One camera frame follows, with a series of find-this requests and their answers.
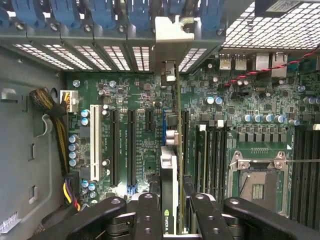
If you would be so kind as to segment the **open black PC case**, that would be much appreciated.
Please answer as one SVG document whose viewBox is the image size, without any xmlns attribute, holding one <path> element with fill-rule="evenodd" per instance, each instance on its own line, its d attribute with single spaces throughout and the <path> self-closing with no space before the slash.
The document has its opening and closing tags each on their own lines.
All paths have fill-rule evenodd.
<svg viewBox="0 0 320 240">
<path fill-rule="evenodd" d="M 50 0 L 39 2 L 45 23 L 63 25 L 55 19 Z M 93 206 L 84 207 L 79 202 L 74 191 L 78 182 L 71 181 L 68 122 L 72 113 L 66 113 L 60 104 L 60 90 L 68 90 L 67 74 L 150 74 L 160 80 L 155 73 L 155 18 L 193 18 L 184 30 L 193 33 L 195 39 L 195 26 L 202 24 L 200 3 L 149 0 L 147 31 L 154 39 L 151 73 L 58 70 L 0 45 L 0 240 L 40 240 L 44 230 Z M 94 31 L 90 0 L 76 0 L 76 4 L 81 24 L 93 24 Z M 113 0 L 113 4 L 116 26 L 124 27 L 127 42 L 128 0 Z M 7 11 L 10 26 L 22 23 L 26 30 L 30 27 L 16 17 L 12 0 L 0 0 L 0 6 Z M 179 79 L 194 74 L 213 58 L 229 59 L 222 68 L 236 71 L 226 87 L 257 76 L 284 78 L 283 69 L 311 58 L 316 58 L 320 67 L 320 0 L 225 0 L 220 24 L 226 29 L 218 51 L 194 72 L 179 72 Z M 113 219 L 106 232 L 94 240 L 130 240 L 136 202 L 145 193 L 153 192 L 142 192 L 135 200 L 126 201 L 129 216 Z M 300 240 L 320 240 L 320 231 L 298 224 Z M 163 240 L 201 237 L 195 230 L 180 230 L 178 234 L 163 233 Z"/>
</svg>

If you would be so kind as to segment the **white power connector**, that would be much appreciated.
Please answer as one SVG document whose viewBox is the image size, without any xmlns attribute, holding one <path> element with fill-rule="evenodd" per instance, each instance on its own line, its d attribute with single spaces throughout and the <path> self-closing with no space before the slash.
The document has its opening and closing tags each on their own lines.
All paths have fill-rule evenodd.
<svg viewBox="0 0 320 240">
<path fill-rule="evenodd" d="M 77 90 L 60 90 L 60 104 L 65 106 L 66 113 L 77 113 L 79 110 L 79 93 Z"/>
</svg>

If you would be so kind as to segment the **black RAM slot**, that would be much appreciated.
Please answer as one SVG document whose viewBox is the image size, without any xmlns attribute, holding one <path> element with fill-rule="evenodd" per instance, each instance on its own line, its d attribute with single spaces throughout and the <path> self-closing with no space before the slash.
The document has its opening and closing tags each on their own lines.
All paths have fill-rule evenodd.
<svg viewBox="0 0 320 240">
<path fill-rule="evenodd" d="M 294 153 L 293 159 L 300 158 L 300 130 L 296 126 L 294 128 Z M 300 163 L 293 163 L 292 169 L 292 192 L 291 192 L 291 219 L 295 222 L 299 221 L 299 187 L 300 187 Z"/>
<path fill-rule="evenodd" d="M 303 160 L 307 160 L 309 156 L 309 134 L 307 131 L 303 132 Z M 308 163 L 302 163 L 302 179 L 301 179 L 301 209 L 300 209 L 300 223 L 306 223 L 306 188 L 308 181 Z"/>
<path fill-rule="evenodd" d="M 315 160 L 317 159 L 317 147 L 316 143 L 318 141 L 317 137 L 317 132 L 313 131 L 312 132 L 312 145 L 311 145 L 311 159 Z M 310 163 L 310 191 L 309 191 L 309 226 L 314 229 L 315 224 L 314 224 L 314 206 L 315 206 L 315 182 L 316 182 L 316 170 L 317 169 L 317 163 L 315 161 Z"/>
<path fill-rule="evenodd" d="M 316 142 L 317 158 L 320 160 L 320 131 L 317 131 L 318 140 Z M 316 180 L 316 217 L 315 217 L 315 226 L 316 229 L 320 232 L 320 162 L 316 165 L 317 170 L 317 180 Z"/>
<path fill-rule="evenodd" d="M 214 195 L 215 189 L 215 128 L 209 127 L 209 155 L 208 155 L 208 193 Z"/>
<path fill-rule="evenodd" d="M 223 200 L 228 195 L 228 150 L 227 150 L 227 142 L 228 142 L 228 130 L 225 126 L 222 130 L 222 162 L 223 162 Z"/>
<path fill-rule="evenodd" d="M 221 200 L 221 140 L 222 140 L 222 130 L 223 128 L 217 128 L 217 156 L 216 156 L 216 197 L 220 202 Z"/>
</svg>

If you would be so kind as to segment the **blue expansion slot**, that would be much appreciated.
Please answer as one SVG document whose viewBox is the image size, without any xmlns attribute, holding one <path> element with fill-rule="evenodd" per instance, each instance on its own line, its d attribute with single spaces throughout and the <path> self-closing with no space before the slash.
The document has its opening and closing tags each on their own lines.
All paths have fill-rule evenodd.
<svg viewBox="0 0 320 240">
<path fill-rule="evenodd" d="M 166 145 L 166 130 L 167 130 L 166 111 L 167 111 L 167 108 L 165 108 L 162 111 L 162 146 Z"/>
</svg>

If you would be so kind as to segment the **vented metal slot cover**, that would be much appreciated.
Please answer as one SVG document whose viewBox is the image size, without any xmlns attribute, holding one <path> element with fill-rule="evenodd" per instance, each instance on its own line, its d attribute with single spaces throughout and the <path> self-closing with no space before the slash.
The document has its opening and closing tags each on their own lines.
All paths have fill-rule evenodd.
<svg viewBox="0 0 320 240">
<path fill-rule="evenodd" d="M 77 67 L 54 53 L 43 44 L 27 37 L 27 27 L 23 23 L 10 27 L 0 27 L 0 46 L 38 63 L 61 71 L 75 71 Z"/>
<path fill-rule="evenodd" d="M 47 22 L 44 28 L 27 27 L 26 36 L 31 43 L 49 56 L 71 67 L 70 72 L 90 72 L 96 68 L 76 49 L 61 38 L 59 23 Z"/>
<path fill-rule="evenodd" d="M 213 31 L 205 31 L 200 22 L 194 27 L 194 40 L 187 45 L 186 54 L 179 64 L 180 74 L 190 74 L 218 49 L 225 41 L 226 25 L 220 23 Z"/>
<path fill-rule="evenodd" d="M 106 29 L 94 24 L 93 39 L 96 48 L 111 64 L 113 72 L 132 72 L 132 62 L 127 52 L 124 26 Z"/>
<path fill-rule="evenodd" d="M 154 39 L 151 32 L 138 30 L 135 25 L 128 23 L 126 43 L 133 71 L 136 73 L 153 73 Z"/>
<path fill-rule="evenodd" d="M 64 45 L 90 69 L 85 72 L 112 72 L 115 67 L 107 59 L 94 41 L 92 23 L 82 23 L 79 28 L 68 28 L 61 25 L 60 38 Z"/>
</svg>

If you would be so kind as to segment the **blue card retention clip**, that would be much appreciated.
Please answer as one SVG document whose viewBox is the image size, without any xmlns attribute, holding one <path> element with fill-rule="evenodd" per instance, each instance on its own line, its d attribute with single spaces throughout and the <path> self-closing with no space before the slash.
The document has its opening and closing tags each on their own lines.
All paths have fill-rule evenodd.
<svg viewBox="0 0 320 240">
<path fill-rule="evenodd" d="M 127 0 L 128 19 L 138 31 L 147 31 L 150 28 L 150 1 Z"/>
<path fill-rule="evenodd" d="M 10 17 L 7 11 L 0 6 L 0 28 L 8 28 L 10 26 Z"/>
<path fill-rule="evenodd" d="M 113 29 L 116 26 L 114 0 L 90 0 L 92 20 L 104 29 Z"/>
<path fill-rule="evenodd" d="M 220 26 L 225 0 L 200 0 L 200 21 L 205 33 L 213 33 Z"/>
<path fill-rule="evenodd" d="M 34 29 L 46 26 L 40 0 L 11 0 L 16 17 Z"/>
<path fill-rule="evenodd" d="M 68 29 L 78 29 L 81 26 L 80 12 L 77 0 L 50 0 L 54 18 Z"/>
</svg>

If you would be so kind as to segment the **green motherboard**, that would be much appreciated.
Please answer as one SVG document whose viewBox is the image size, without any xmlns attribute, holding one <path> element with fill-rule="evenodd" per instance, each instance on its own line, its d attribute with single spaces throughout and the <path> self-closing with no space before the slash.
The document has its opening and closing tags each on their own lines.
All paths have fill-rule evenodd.
<svg viewBox="0 0 320 240">
<path fill-rule="evenodd" d="M 194 74 L 180 76 L 181 130 L 182 111 L 189 112 L 187 174 L 184 174 L 182 141 L 182 174 L 179 230 L 189 234 L 187 226 L 184 176 L 192 178 L 196 193 L 223 200 L 223 130 L 221 132 L 220 201 L 217 191 L 217 128 L 227 127 L 227 167 L 236 150 L 244 156 L 258 153 L 268 157 L 285 151 L 287 160 L 294 159 L 295 127 L 299 127 L 300 152 L 303 160 L 304 133 L 308 133 L 308 157 L 312 157 L 313 133 L 320 131 L 320 67 L 310 58 L 283 69 L 280 79 L 255 76 L 226 83 L 236 77 L 235 70 L 223 69 L 229 59 L 212 58 Z M 68 117 L 70 180 L 78 201 L 89 207 L 106 198 L 117 196 L 130 202 L 143 192 L 155 193 L 161 208 L 161 146 L 163 109 L 169 88 L 151 74 L 138 73 L 69 73 L 68 90 L 78 91 L 78 112 Z M 102 177 L 90 180 L 90 105 L 102 106 Z M 119 184 L 110 185 L 110 115 L 119 114 Z M 145 111 L 153 110 L 153 131 L 146 132 Z M 128 187 L 128 110 L 136 113 L 136 185 Z M 215 128 L 214 195 L 208 193 L 209 127 Z M 292 220 L 293 163 L 289 162 L 289 218 Z M 300 163 L 298 221 L 301 215 L 302 163 Z M 305 226 L 309 222 L 311 162 L 308 163 Z"/>
</svg>

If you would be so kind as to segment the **black short expansion slot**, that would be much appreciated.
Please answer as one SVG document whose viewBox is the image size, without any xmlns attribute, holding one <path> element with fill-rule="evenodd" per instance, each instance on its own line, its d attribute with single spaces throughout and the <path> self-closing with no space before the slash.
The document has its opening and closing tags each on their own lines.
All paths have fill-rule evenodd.
<svg viewBox="0 0 320 240">
<path fill-rule="evenodd" d="M 147 133 L 154 131 L 154 111 L 152 109 L 145 110 L 145 131 Z"/>
</svg>

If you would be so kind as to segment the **white PCI expansion slot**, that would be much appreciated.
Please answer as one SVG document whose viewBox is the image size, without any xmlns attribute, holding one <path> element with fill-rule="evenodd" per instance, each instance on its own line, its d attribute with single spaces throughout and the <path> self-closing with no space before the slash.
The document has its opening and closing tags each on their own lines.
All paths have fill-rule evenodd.
<svg viewBox="0 0 320 240">
<path fill-rule="evenodd" d="M 90 110 L 90 180 L 102 177 L 102 106 L 91 104 Z"/>
</svg>

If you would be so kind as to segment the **CPU socket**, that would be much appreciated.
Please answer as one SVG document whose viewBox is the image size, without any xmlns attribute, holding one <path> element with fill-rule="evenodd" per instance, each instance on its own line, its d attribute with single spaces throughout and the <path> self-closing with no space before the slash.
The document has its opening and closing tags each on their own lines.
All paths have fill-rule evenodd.
<svg viewBox="0 0 320 240">
<path fill-rule="evenodd" d="M 289 217 L 290 171 L 285 151 L 263 157 L 236 150 L 228 164 L 225 196 L 239 197 Z"/>
</svg>

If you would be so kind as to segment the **black long expansion slot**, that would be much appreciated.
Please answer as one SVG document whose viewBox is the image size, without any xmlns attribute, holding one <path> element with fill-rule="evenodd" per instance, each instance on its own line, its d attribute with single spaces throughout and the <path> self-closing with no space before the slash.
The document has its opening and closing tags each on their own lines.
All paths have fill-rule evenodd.
<svg viewBox="0 0 320 240">
<path fill-rule="evenodd" d="M 189 134 L 189 111 L 182 111 L 182 153 L 183 153 L 183 174 L 188 173 L 188 134 Z"/>
<path fill-rule="evenodd" d="M 119 112 L 117 109 L 110 111 L 110 186 L 119 184 L 119 156 L 120 156 L 120 128 Z"/>
<path fill-rule="evenodd" d="M 137 121 L 136 111 L 127 112 L 127 185 L 134 187 L 137 184 Z"/>
</svg>

